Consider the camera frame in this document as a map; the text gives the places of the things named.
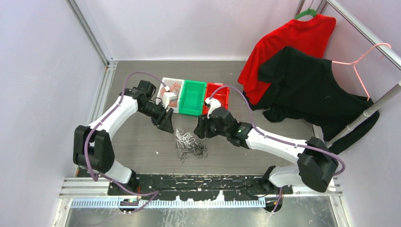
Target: plastic bin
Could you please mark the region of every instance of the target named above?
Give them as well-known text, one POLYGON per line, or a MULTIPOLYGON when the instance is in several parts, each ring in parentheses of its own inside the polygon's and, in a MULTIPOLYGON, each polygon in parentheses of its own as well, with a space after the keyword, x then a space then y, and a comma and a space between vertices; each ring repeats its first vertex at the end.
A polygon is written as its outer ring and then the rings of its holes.
POLYGON ((206 82, 186 80, 180 99, 180 114, 199 116, 202 114, 206 82))
MULTIPOLYGON (((205 97, 203 100, 206 98, 210 97, 211 94, 219 87, 223 86, 224 84, 220 83, 208 83, 206 87, 206 92, 205 92, 205 97)), ((230 89, 228 87, 225 87, 223 89, 220 89, 214 96, 213 98, 217 99, 220 103, 221 106, 224 107, 225 109, 228 109, 228 95, 230 94, 230 89)), ((209 108, 205 105, 203 105, 203 111, 202 114, 207 114, 209 111, 209 108)))
MULTIPOLYGON (((170 91, 174 92, 177 95, 177 100, 170 102, 168 105, 170 108, 174 110, 174 113, 179 113, 180 109, 180 97, 183 91, 183 79, 174 79, 174 78, 167 78, 163 77, 162 81, 170 87, 170 91)), ((166 89, 162 84, 160 84, 159 91, 157 93, 157 97, 161 98, 163 94, 166 92, 166 89)))

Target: led light strip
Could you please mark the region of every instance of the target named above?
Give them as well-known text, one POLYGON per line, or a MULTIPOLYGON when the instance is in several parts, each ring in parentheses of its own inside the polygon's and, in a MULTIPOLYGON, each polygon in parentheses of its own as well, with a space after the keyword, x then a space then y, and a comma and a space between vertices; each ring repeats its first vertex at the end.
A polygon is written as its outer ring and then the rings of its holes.
MULTIPOLYGON (((124 198, 82 198, 73 199, 71 208, 121 208, 124 198)), ((142 206, 146 201, 139 201, 139 206, 123 206, 132 209, 142 206)), ((257 201, 151 201, 146 208, 250 208, 266 207, 264 198, 257 201)))

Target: green hanger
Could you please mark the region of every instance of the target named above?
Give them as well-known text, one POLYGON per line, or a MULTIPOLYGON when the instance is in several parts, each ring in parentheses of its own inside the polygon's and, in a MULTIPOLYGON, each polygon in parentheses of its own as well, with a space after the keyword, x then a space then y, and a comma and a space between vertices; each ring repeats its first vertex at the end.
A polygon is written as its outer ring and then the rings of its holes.
POLYGON ((316 10, 311 9, 312 4, 313 4, 313 0, 312 0, 311 5, 309 6, 309 8, 308 8, 307 10, 303 11, 303 12, 300 12, 298 15, 295 16, 294 19, 295 19, 295 20, 298 20, 298 19, 300 19, 301 17, 307 16, 307 15, 310 15, 310 16, 312 16, 312 17, 315 17, 315 16, 317 15, 317 12, 316 12, 316 10))

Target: clothes hanger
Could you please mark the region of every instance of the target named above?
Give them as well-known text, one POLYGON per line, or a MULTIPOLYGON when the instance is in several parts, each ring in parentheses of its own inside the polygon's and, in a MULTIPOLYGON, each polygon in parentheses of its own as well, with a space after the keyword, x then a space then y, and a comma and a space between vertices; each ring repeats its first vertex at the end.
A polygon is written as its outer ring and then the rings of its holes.
POLYGON ((362 87, 363 87, 363 89, 364 89, 364 91, 365 91, 365 93, 366 93, 366 95, 367 95, 367 100, 368 100, 368 101, 369 101, 369 99, 370 99, 370 95, 369 95, 369 93, 367 92, 366 87, 365 87, 364 83, 362 82, 361 77, 359 76, 359 73, 358 73, 358 71, 357 71, 356 66, 357 66, 358 62, 359 62, 362 58, 364 58, 371 50, 373 50, 375 47, 380 46, 380 45, 386 45, 386 46, 388 46, 389 48, 391 48, 391 45, 388 44, 388 43, 379 43, 379 44, 376 44, 376 45, 372 46, 368 51, 366 51, 366 53, 364 53, 360 58, 358 58, 358 60, 356 60, 356 61, 354 61, 354 62, 345 63, 345 62, 340 62, 340 61, 332 61, 333 63, 336 63, 336 64, 354 65, 355 73, 357 74, 358 79, 359 79, 359 82, 361 83, 361 85, 362 85, 362 87))
POLYGON ((317 12, 316 12, 316 10, 311 9, 312 4, 313 4, 313 0, 312 0, 311 5, 309 6, 309 8, 308 8, 307 10, 303 11, 303 12, 300 12, 298 15, 295 16, 294 19, 295 19, 295 20, 298 20, 298 19, 300 19, 301 17, 307 16, 307 15, 310 15, 310 16, 312 16, 312 17, 315 17, 315 16, 317 15, 317 12))

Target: cable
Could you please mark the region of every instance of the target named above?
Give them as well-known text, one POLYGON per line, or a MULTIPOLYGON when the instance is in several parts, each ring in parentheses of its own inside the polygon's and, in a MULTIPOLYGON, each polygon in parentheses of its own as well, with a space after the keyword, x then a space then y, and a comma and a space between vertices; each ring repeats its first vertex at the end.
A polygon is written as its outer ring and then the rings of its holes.
POLYGON ((154 103, 156 103, 156 101, 155 100, 160 100, 160 103, 163 105, 163 100, 161 99, 161 98, 159 98, 159 97, 155 97, 154 99, 153 99, 153 102, 154 103))
POLYGON ((280 188, 279 196, 278 196, 277 201, 276 201, 276 205, 274 206, 273 210, 271 211, 273 214, 276 211, 277 207, 279 206, 279 202, 280 202, 282 194, 283 194, 283 188, 280 188))
POLYGON ((221 86, 221 87, 217 88, 217 89, 210 95, 210 98, 212 98, 220 89, 223 89, 223 88, 225 88, 225 87, 229 87, 229 88, 232 88, 232 89, 236 90, 236 91, 241 95, 241 97, 245 100, 245 103, 246 103, 246 105, 247 105, 247 107, 248 107, 248 113, 249 113, 249 119, 250 119, 250 121, 251 121, 251 125, 252 125, 253 129, 255 129, 255 131, 257 131, 257 132, 258 132, 260 135, 262 135, 264 138, 268 138, 268 139, 271 139, 271 140, 274 140, 274 141, 277 141, 277 142, 280 142, 280 143, 284 143, 284 144, 293 146, 293 147, 295 147, 295 148, 300 147, 300 148, 306 148, 306 149, 314 150, 314 151, 323 153, 323 154, 325 154, 325 155, 328 155, 328 156, 330 156, 330 157, 336 159, 338 162, 341 163, 341 169, 340 169, 339 171, 335 172, 335 173, 333 174, 333 176, 337 176, 337 175, 339 175, 339 174, 341 174, 342 172, 345 171, 345 163, 344 163, 344 161, 343 161, 338 155, 336 155, 336 154, 333 154, 333 153, 331 153, 331 152, 325 151, 325 150, 320 149, 320 148, 315 148, 315 147, 308 146, 308 145, 303 145, 303 144, 295 144, 295 143, 292 143, 292 142, 288 142, 288 141, 285 141, 285 140, 281 140, 281 139, 275 138, 275 137, 273 137, 273 136, 265 135, 262 131, 260 131, 260 130, 256 127, 255 122, 253 121, 251 107, 249 106, 249 103, 248 103, 248 101, 246 100, 245 96, 244 96, 244 95, 242 94, 242 92, 241 92, 240 90, 238 90, 236 87, 233 87, 233 86, 230 86, 230 85, 221 86))
MULTIPOLYGON (((148 76, 151 76, 151 77, 157 79, 164 87, 166 87, 166 84, 165 84, 162 80, 160 80, 159 78, 157 78, 157 77, 155 77, 155 76, 153 76, 153 75, 151 75, 151 74, 149 74, 149 73, 146 73, 146 72, 139 72, 139 71, 138 71, 138 72, 133 72, 133 73, 131 73, 130 75, 127 76, 127 78, 125 79, 124 84, 123 84, 123 86, 122 86, 122 93, 121 93, 122 95, 120 96, 120 97, 121 97, 121 98, 120 98, 120 101, 119 101, 118 104, 116 104, 116 105, 113 107, 113 109, 112 109, 103 119, 101 119, 100 122, 89 132, 89 134, 88 134, 88 136, 87 136, 87 138, 86 138, 86 140, 85 140, 85 145, 84 145, 85 161, 86 161, 86 164, 87 164, 87 169, 88 169, 88 171, 89 171, 89 174, 90 174, 90 176, 92 177, 92 179, 93 179, 95 182, 98 180, 99 174, 94 174, 94 173, 93 173, 93 169, 92 169, 92 166, 91 166, 90 161, 89 161, 89 155, 88 155, 89 140, 90 140, 90 138, 92 137, 93 133, 96 131, 96 129, 97 129, 100 125, 102 125, 102 123, 103 123, 103 122, 104 122, 104 121, 120 106, 120 104, 122 103, 122 100, 124 99, 124 95, 123 95, 123 94, 124 94, 125 88, 127 87, 128 79, 129 79, 132 75, 138 74, 138 73, 146 74, 146 75, 148 75, 148 76)), ((110 178, 110 177, 108 177, 108 176, 106 176, 106 175, 103 175, 103 177, 106 178, 106 179, 108 179, 109 181, 113 181, 112 178, 110 178)), ((133 213, 142 210, 142 209, 143 209, 146 205, 148 205, 148 204, 157 196, 157 194, 159 193, 159 191, 154 191, 154 192, 151 192, 151 193, 139 194, 139 193, 131 192, 130 190, 126 189, 126 188, 125 188, 122 184, 120 184, 119 182, 114 181, 114 183, 115 183, 118 187, 120 187, 123 191, 125 191, 126 193, 129 193, 129 194, 132 194, 132 195, 136 195, 136 196, 150 196, 150 195, 153 195, 143 206, 141 206, 141 207, 139 207, 138 209, 134 210, 133 213)))

